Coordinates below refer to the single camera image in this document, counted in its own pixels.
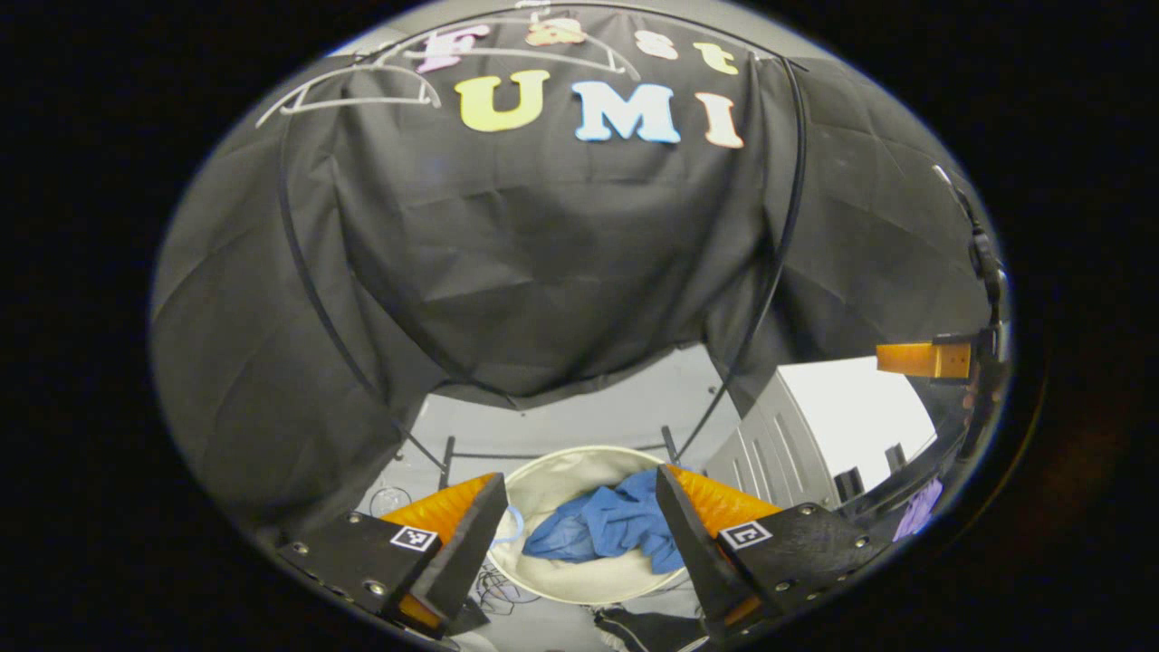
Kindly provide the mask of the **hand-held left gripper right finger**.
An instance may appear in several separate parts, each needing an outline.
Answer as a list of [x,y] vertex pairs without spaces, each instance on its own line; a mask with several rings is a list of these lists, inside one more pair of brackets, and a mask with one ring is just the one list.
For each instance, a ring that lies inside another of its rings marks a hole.
[[742,647],[839,598],[892,545],[819,503],[778,507],[675,464],[656,500],[716,647]]

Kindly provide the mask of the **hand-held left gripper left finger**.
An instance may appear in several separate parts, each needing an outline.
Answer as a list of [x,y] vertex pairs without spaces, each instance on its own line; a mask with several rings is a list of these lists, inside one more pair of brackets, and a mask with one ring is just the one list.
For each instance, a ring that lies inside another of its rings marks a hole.
[[439,639],[459,618],[506,511],[504,475],[490,472],[381,517],[337,517],[276,554],[356,609]]

